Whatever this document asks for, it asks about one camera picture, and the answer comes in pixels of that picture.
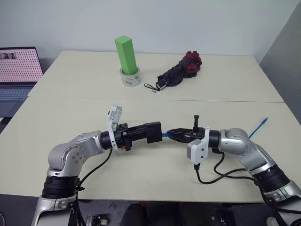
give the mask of blue cable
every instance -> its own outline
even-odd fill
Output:
[[[259,128],[263,125],[263,124],[265,124],[265,122],[268,120],[269,118],[268,117],[266,117],[261,123],[260,123],[260,125],[251,133],[251,135],[249,136],[249,138],[251,138],[253,135],[254,135],[254,133],[257,131],[257,130],[259,130]]]
[[[169,133],[162,133],[162,137],[170,137]]]

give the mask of laptop keyboard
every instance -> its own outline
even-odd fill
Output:
[[[24,101],[27,98],[27,95],[31,88],[25,89],[6,89],[0,88],[0,100],[19,100]]]

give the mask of folded black umbrella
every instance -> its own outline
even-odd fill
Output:
[[[163,75],[158,76],[156,87],[145,83],[144,86],[155,91],[160,91],[166,86],[176,86],[183,78],[192,78],[197,75],[202,65],[202,60],[196,51],[187,52],[183,59]]]

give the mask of black cable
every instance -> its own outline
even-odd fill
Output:
[[[219,181],[220,179],[222,179],[222,178],[224,178],[224,177],[227,177],[227,178],[233,178],[233,179],[248,179],[248,180],[251,180],[251,181],[255,182],[255,180],[254,180],[253,178],[251,178],[251,177],[234,177],[234,176],[229,176],[229,174],[231,174],[231,173],[233,173],[233,172],[245,171],[246,169],[244,169],[244,168],[234,169],[234,170],[231,170],[231,171],[229,171],[229,172],[227,172],[227,173],[225,173],[225,174],[222,174],[222,173],[218,172],[218,171],[216,170],[216,168],[223,162],[224,158],[225,158],[225,154],[224,154],[224,152],[222,152],[222,158],[221,158],[221,159],[219,160],[219,162],[214,166],[214,171],[215,171],[215,173],[217,173],[218,175],[220,175],[220,177],[216,178],[215,180],[208,181],[208,182],[202,181],[201,178],[200,178],[200,176],[199,176],[198,170],[199,170],[199,165],[200,165],[200,164],[194,165],[194,169],[195,169],[195,171],[196,171],[196,173],[197,173],[197,177],[198,177],[199,182],[202,183],[202,184],[208,185],[208,184],[213,184],[213,183]],[[272,203],[265,197],[262,188],[259,187],[259,186],[258,186],[258,188],[259,188],[259,190],[260,190],[260,193],[261,193],[261,196],[262,196],[263,201],[267,204],[268,207],[272,208],[273,210],[280,211],[280,212],[292,213],[292,214],[301,214],[301,211],[298,211],[298,210],[287,210],[287,209],[283,209],[283,208],[280,208],[280,207],[275,206],[274,204],[272,204]]]
[[[112,154],[112,150],[113,149],[111,148],[110,153],[105,161],[103,161],[99,166],[96,166],[93,170],[91,170],[87,175],[84,176],[84,178],[79,183],[79,187],[83,184],[83,182],[87,179],[87,177],[89,177],[92,173],[94,173],[96,170],[98,170],[100,167],[102,167],[109,160],[109,158],[111,157],[111,154]]]
[[[75,198],[75,211],[77,211],[77,222],[79,226],[87,226],[85,223],[85,220],[83,218],[83,215],[81,214],[80,208],[79,208],[79,200],[78,200],[78,193],[76,193],[76,198]]]
[[[263,190],[262,190],[261,187],[259,187],[259,190],[260,190],[262,199],[263,199],[263,201],[265,202],[265,204],[267,204],[267,206],[270,207],[270,208],[272,208],[273,210],[277,210],[277,211],[284,212],[284,213],[301,214],[301,211],[298,211],[298,210],[287,210],[287,209],[283,209],[283,208],[280,208],[280,207],[277,207],[277,206],[273,205],[273,204],[267,199],[267,197],[265,197],[265,195],[264,195]]]
[[[218,175],[220,175],[220,176],[223,176],[224,174],[218,172],[216,170],[216,168],[224,161],[224,159],[225,159],[225,153],[222,152],[222,158],[221,158],[221,160],[213,168],[213,170],[215,171],[215,173],[218,174]],[[237,169],[237,171],[246,171],[246,169],[245,168],[239,168],[239,169]],[[239,177],[239,176],[226,176],[226,177],[227,178],[232,178],[232,179],[248,179],[248,180],[251,180],[251,181],[255,181],[251,177],[244,177],[244,176],[241,176],[241,177]]]
[[[231,171],[229,171],[229,172],[227,172],[227,173],[225,173],[225,174],[222,174],[222,176],[220,176],[220,177],[218,177],[218,178],[216,178],[216,179],[214,179],[214,180],[212,180],[212,181],[202,181],[201,178],[200,178],[200,176],[199,176],[199,173],[198,173],[199,165],[198,165],[198,166],[197,166],[197,165],[194,165],[194,166],[195,166],[195,171],[196,171],[196,173],[197,173],[198,181],[199,181],[200,183],[202,183],[202,184],[205,184],[205,185],[213,184],[213,183],[219,181],[220,179],[227,177],[227,176],[228,176],[229,174],[231,174],[231,173],[241,171],[241,169],[234,169],[234,170],[231,170]]]
[[[83,184],[83,182],[92,174],[94,173],[96,170],[98,170],[100,167],[102,167],[111,157],[112,155],[112,148],[110,149],[110,153],[108,155],[108,157],[98,166],[96,166],[93,170],[91,170],[90,172],[87,173],[87,175],[84,176],[84,178],[80,181],[78,188],[81,187],[81,185]],[[79,200],[78,200],[78,192],[76,193],[76,198],[75,198],[75,204],[74,204],[74,210],[77,211],[78,215],[77,215],[77,220],[79,223],[79,226],[87,226],[85,223],[85,220],[83,218],[83,215],[81,214],[80,208],[79,208]]]
[[[155,91],[160,91],[160,89],[155,88],[155,87],[153,87],[152,85],[150,85],[150,84],[148,84],[148,83],[145,83],[144,86],[145,86],[146,88],[153,89],[153,90],[155,90]]]

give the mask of laptop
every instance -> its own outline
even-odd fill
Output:
[[[12,117],[42,76],[35,47],[0,48],[0,117]]]

